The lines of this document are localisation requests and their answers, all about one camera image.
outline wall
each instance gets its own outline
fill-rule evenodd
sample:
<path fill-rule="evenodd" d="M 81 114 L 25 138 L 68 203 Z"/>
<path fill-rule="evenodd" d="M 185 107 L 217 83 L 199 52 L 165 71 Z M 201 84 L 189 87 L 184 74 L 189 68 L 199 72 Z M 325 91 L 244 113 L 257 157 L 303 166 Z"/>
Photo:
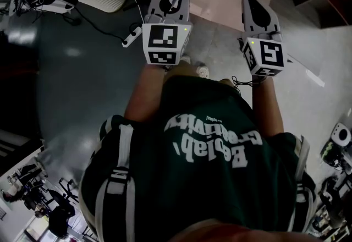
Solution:
<path fill-rule="evenodd" d="M 7 181 L 0 182 L 0 189 L 6 191 L 9 187 Z M 0 242 L 13 242 L 32 220 L 34 212 L 28 210 L 22 201 L 7 205 L 2 198 L 0 199 L 0 207 L 7 213 L 3 221 L 0 221 Z"/>

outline shoulder strap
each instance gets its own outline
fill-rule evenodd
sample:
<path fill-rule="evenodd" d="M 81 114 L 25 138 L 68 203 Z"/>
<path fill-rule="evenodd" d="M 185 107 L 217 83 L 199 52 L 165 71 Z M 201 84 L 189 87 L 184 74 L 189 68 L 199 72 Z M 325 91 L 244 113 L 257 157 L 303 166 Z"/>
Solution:
<path fill-rule="evenodd" d="M 95 226 L 100 242 L 134 242 L 135 184 L 129 171 L 133 127 L 120 125 L 119 159 L 96 199 Z"/>
<path fill-rule="evenodd" d="M 303 208 L 304 210 L 306 210 L 306 218 L 301 230 L 301 232 L 303 233 L 306 232 L 309 226 L 309 223 L 311 221 L 311 218 L 314 216 L 314 213 L 316 211 L 316 200 L 315 200 L 315 196 L 313 196 L 314 190 L 311 190 L 307 185 L 304 184 L 304 174 L 305 174 L 305 168 L 306 168 L 309 150 L 310 150 L 310 144 L 308 143 L 308 141 L 303 136 L 302 136 L 302 140 L 296 137 L 295 153 L 299 158 L 297 163 L 296 173 L 295 173 L 295 180 L 297 182 L 296 208 L 297 208 L 297 204 L 305 203 Z M 294 209 L 293 214 L 291 216 L 291 220 L 287 230 L 289 232 L 291 232 L 295 226 L 296 208 Z"/>

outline green t-shirt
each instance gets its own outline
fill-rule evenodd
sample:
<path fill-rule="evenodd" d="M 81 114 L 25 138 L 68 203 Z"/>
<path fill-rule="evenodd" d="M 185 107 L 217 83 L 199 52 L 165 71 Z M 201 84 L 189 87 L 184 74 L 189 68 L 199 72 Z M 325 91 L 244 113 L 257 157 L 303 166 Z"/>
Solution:
<path fill-rule="evenodd" d="M 296 139 L 288 133 L 264 139 L 253 119 L 251 108 L 228 85 L 173 77 L 152 122 L 113 117 L 112 130 L 83 177 L 81 197 L 94 215 L 98 189 L 116 166 L 114 130 L 131 123 L 137 241 L 165 241 L 210 218 L 285 231 L 296 199 Z"/>

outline white shoe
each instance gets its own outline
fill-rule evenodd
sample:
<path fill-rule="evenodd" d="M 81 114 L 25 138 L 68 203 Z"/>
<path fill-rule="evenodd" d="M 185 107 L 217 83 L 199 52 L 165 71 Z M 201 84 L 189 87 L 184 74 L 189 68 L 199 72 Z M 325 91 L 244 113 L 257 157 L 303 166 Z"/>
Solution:
<path fill-rule="evenodd" d="M 197 67 L 196 72 L 199 77 L 209 79 L 209 69 L 205 64 L 201 64 Z"/>
<path fill-rule="evenodd" d="M 191 64 L 191 57 L 187 54 L 183 54 L 180 58 L 180 61 L 187 62 L 188 64 Z"/>

